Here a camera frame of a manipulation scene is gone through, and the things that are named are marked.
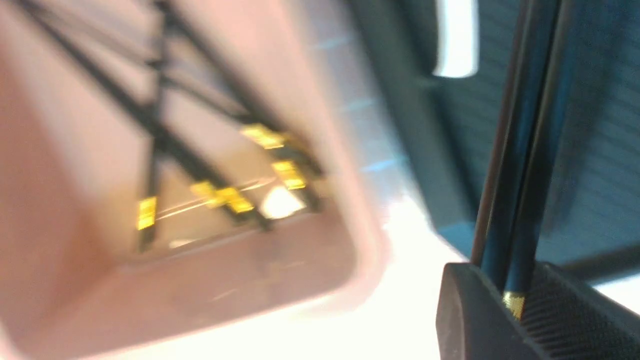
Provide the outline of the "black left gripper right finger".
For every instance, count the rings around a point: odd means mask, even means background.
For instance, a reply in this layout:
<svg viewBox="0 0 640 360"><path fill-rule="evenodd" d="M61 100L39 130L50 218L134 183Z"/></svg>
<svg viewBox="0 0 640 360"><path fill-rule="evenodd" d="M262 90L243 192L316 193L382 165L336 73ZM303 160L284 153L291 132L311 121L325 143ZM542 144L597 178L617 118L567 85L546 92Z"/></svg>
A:
<svg viewBox="0 0 640 360"><path fill-rule="evenodd" d="M637 360L640 318L573 275L538 262L522 326L552 360Z"/></svg>

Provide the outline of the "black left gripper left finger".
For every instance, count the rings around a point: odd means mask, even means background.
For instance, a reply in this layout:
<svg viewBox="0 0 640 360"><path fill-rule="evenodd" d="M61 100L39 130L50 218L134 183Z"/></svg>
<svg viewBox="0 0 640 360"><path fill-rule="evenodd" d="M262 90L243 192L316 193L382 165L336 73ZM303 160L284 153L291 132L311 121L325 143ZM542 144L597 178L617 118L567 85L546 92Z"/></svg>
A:
<svg viewBox="0 0 640 360"><path fill-rule="evenodd" d="M443 268L436 332L442 360L546 358L505 307L493 283L470 263L448 263Z"/></svg>

